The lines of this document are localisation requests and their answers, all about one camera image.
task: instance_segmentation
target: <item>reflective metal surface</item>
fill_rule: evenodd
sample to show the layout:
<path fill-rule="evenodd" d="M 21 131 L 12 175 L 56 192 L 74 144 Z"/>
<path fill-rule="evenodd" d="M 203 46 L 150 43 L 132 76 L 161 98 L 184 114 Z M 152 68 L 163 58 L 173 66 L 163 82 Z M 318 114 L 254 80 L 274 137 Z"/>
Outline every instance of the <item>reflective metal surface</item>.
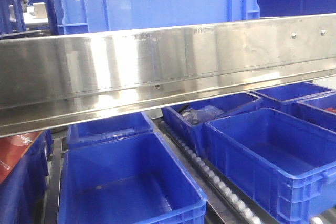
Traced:
<path fill-rule="evenodd" d="M 5 136 L 335 75 L 336 14 L 7 40 L 0 52 Z"/>

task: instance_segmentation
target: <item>crate bottom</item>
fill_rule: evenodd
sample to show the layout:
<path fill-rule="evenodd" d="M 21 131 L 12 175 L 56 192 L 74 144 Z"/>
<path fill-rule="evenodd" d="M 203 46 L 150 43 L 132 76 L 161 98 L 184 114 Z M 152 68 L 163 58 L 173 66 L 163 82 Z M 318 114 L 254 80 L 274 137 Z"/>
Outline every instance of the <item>crate bottom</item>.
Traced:
<path fill-rule="evenodd" d="M 300 175 L 316 168 L 271 143 L 257 143 L 249 149 L 292 175 Z"/>
<path fill-rule="evenodd" d="M 135 223 L 174 210 L 154 173 L 119 180 L 76 196 L 79 223 Z"/>

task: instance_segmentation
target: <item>red packaging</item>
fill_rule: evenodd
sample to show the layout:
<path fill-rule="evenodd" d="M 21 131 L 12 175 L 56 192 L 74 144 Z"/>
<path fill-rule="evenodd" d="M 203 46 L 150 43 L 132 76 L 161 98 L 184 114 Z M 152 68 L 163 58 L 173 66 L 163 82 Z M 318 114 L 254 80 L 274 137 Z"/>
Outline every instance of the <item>red packaging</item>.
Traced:
<path fill-rule="evenodd" d="M 0 138 L 0 184 L 41 135 L 42 131 Z"/>
<path fill-rule="evenodd" d="M 326 108 L 326 110 L 328 110 L 330 112 L 333 112 L 333 113 L 336 113 L 336 109 L 335 108 Z"/>

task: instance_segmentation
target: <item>plastic bag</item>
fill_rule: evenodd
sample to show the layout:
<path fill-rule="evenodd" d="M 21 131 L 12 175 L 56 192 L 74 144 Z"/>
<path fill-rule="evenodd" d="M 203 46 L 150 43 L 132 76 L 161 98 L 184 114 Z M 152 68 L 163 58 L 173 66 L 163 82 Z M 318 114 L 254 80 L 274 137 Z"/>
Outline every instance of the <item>plastic bag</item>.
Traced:
<path fill-rule="evenodd" d="M 212 105 L 205 106 L 199 110 L 192 108 L 184 110 L 181 116 L 186 118 L 192 125 L 205 123 L 224 114 L 224 111 Z"/>

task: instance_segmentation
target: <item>stainless steel beam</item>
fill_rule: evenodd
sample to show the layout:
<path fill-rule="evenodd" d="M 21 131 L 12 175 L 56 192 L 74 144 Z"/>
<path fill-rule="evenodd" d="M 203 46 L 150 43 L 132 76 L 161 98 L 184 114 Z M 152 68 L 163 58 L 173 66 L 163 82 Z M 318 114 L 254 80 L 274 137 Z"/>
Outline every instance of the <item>stainless steel beam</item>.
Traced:
<path fill-rule="evenodd" d="M 336 74 L 336 14 L 0 42 L 0 136 Z"/>

